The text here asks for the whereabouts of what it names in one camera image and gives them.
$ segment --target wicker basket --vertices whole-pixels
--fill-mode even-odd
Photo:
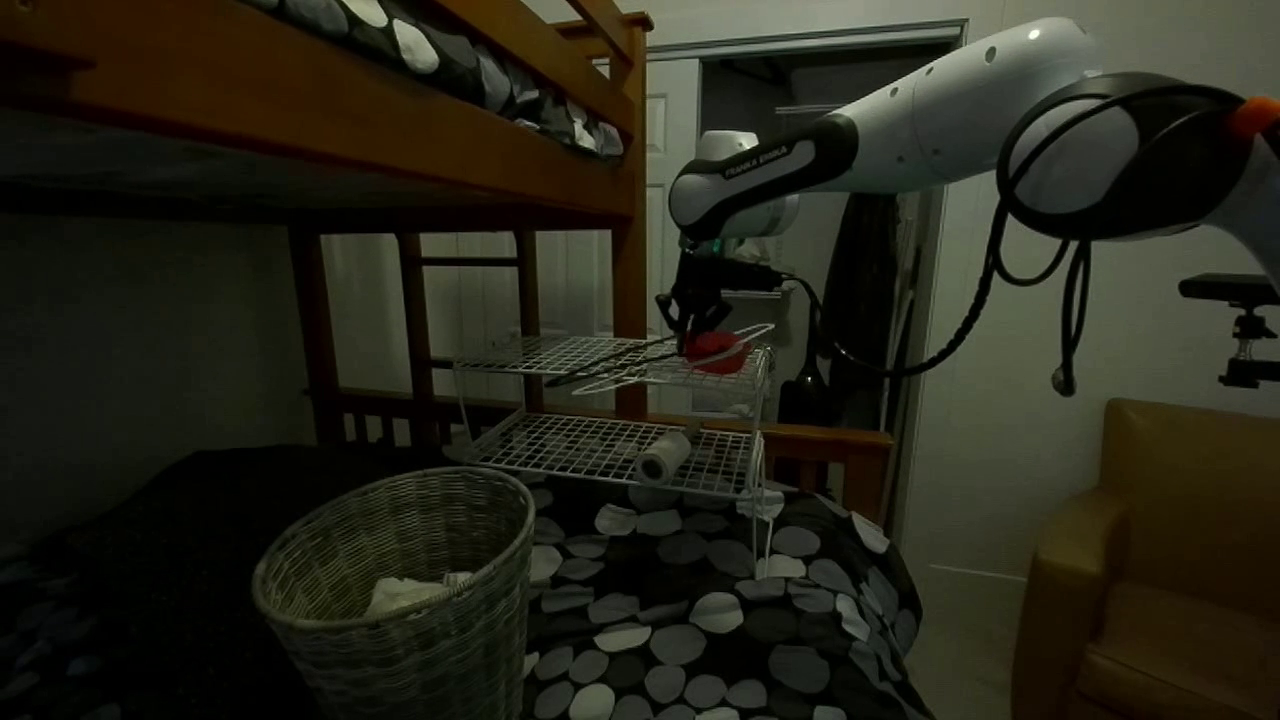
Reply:
[[[251,600],[326,714],[522,713],[534,496],[478,469],[410,473],[296,520]],[[443,600],[364,621],[382,577],[478,571]]]

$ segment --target black cable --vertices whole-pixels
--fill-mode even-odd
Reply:
[[[932,350],[929,359],[921,359],[921,362],[879,366],[879,362],[867,362],[867,359],[851,356],[835,337],[823,337],[830,346],[834,346],[834,356],[841,356],[841,359],[851,362],[851,366],[866,366],[866,372],[877,372],[877,376],[892,376],[892,378],[921,376],[921,372],[932,372],[932,366],[940,366],[945,359],[952,359],[957,346],[970,338],[970,333],[978,328],[978,319],[982,319],[985,309],[988,309],[991,280],[998,280],[998,252],[1001,252],[1001,243],[1003,243],[1003,225],[1010,225],[1010,206],[998,202],[991,229],[988,229],[985,273],[982,273],[982,280],[978,280],[978,292],[974,292],[974,300],[970,300],[963,319],[957,325],[957,333],[947,337],[945,346],[936,346],[936,350]],[[796,280],[796,285],[808,292],[808,309],[814,309],[814,311],[808,311],[808,333],[819,333],[819,315],[823,315],[819,297],[814,292],[814,285],[808,285],[803,274],[788,274],[788,280]]]
[[[1078,240],[1078,256],[1071,256],[1065,303],[1061,303],[1061,366],[1054,372],[1054,388],[1061,397],[1078,397],[1078,346],[1084,338],[1087,280],[1091,280],[1091,243]]]
[[[1102,98],[1095,108],[1087,108],[1087,112],[1071,116],[1068,124],[1054,129],[1048,135],[1041,135],[1041,142],[1037,142],[1037,148],[1018,162],[1018,173],[1010,176],[1010,188],[1018,188],[1018,183],[1030,176],[1033,160],[1041,160],[1041,157],[1054,148],[1054,141],[1068,135],[1078,124],[1084,124],[1084,120],[1091,120],[1091,116],[1102,116],[1102,112],[1109,112],[1109,108],[1121,108],[1121,104],[1128,104],[1128,98],[1133,98],[1133,94],[1109,94],[1109,98]],[[1013,289],[1037,289],[1037,285],[1045,285],[1045,280],[1065,264],[1068,249],[1078,243],[1078,256],[1071,256],[1071,268],[1068,268],[1068,285],[1065,285],[1065,303],[1061,303],[1061,366],[1056,366],[1056,376],[1054,376],[1054,388],[1056,388],[1061,397],[1071,397],[1071,393],[1078,393],[1078,346],[1081,346],[1084,315],[1087,315],[1091,243],[1087,243],[1087,240],[1061,240],[1061,249],[1056,249],[1056,256],[1048,260],[1045,273],[1037,273],[1037,274],[1013,274],[1010,264],[1003,264],[1003,225],[1010,225],[1010,202],[1001,200],[998,211],[991,211],[985,273],[982,273],[982,280],[978,280],[978,292],[974,292],[974,300],[970,300],[970,311],[963,311],[962,328],[952,333],[952,338],[947,338],[940,350],[932,350],[932,356],[921,359],[921,362],[879,366],[879,362],[856,359],[835,337],[830,337],[830,346],[834,346],[844,362],[866,366],[866,372],[877,372],[877,376],[892,376],[892,378],[932,372],[932,366],[940,366],[947,356],[957,356],[957,346],[962,346],[962,342],[970,338],[970,333],[978,328],[978,319],[982,319],[982,311],[985,311],[985,303],[988,303],[988,297],[991,297],[991,274],[1001,274],[1001,280],[1013,285]],[[788,274],[788,280],[796,280],[796,285],[808,292],[808,303],[817,309],[808,333],[819,333],[819,311],[823,311],[819,297],[814,292],[814,285],[808,285],[803,274]]]
[[[1048,268],[1037,273],[1037,274],[1013,274],[1010,264],[1003,264],[1003,252],[998,252],[998,274],[1001,274],[1003,285],[1013,285],[1013,289],[1037,289],[1037,285],[1045,285],[1045,280],[1065,264],[1068,249],[1071,249],[1071,243],[1056,243]]]

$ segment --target shelf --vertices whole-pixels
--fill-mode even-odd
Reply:
[[[692,428],[692,453],[674,480],[648,480],[642,453],[674,425],[608,416],[518,411],[474,443],[474,465],[603,484],[643,484],[692,496],[742,496],[751,489],[751,430]]]
[[[658,388],[707,388],[707,393],[765,393],[770,388],[770,342],[748,342],[742,372],[706,372],[675,350],[675,338],[632,338],[632,337],[518,337],[470,350],[455,359],[462,372],[505,372],[540,376],[548,388],[572,388],[572,397],[616,393],[628,384]]]

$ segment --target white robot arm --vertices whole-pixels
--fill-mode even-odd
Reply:
[[[1231,233],[1280,289],[1280,112],[1224,87],[1102,73],[1071,18],[1033,18],[674,180],[684,264],[668,325],[707,325],[724,240],[772,233],[794,191],[917,191],[998,167],[1001,202],[1065,240]]]

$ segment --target wall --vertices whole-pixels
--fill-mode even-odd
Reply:
[[[0,214],[0,549],[196,448],[309,440],[289,243]]]
[[[653,0],[643,8],[658,18],[653,48],[679,52],[765,34],[814,41],[848,28],[898,34],[936,18],[963,18],[963,34],[978,41],[1033,14],[1071,14],[1102,41],[1109,66],[1207,78],[1246,94],[1280,91],[1277,41],[1262,24],[1271,14],[1269,0]],[[970,303],[991,206],[988,176],[945,191],[925,346],[940,346]],[[1013,233],[1018,268],[1037,268],[1048,252],[1048,240]],[[1215,384],[1231,356],[1231,311],[1177,297],[1180,274],[1253,268],[1212,229],[1095,249],[1078,398],[1061,398],[1048,388],[1056,366],[1056,285],[1041,292],[1001,289],[974,342],[921,378],[899,538],[932,621],[952,614],[970,630],[952,669],[982,653],[1010,653],[1037,533],[1065,496],[1095,474],[1109,397],[1280,411],[1277,388],[1239,393]]]

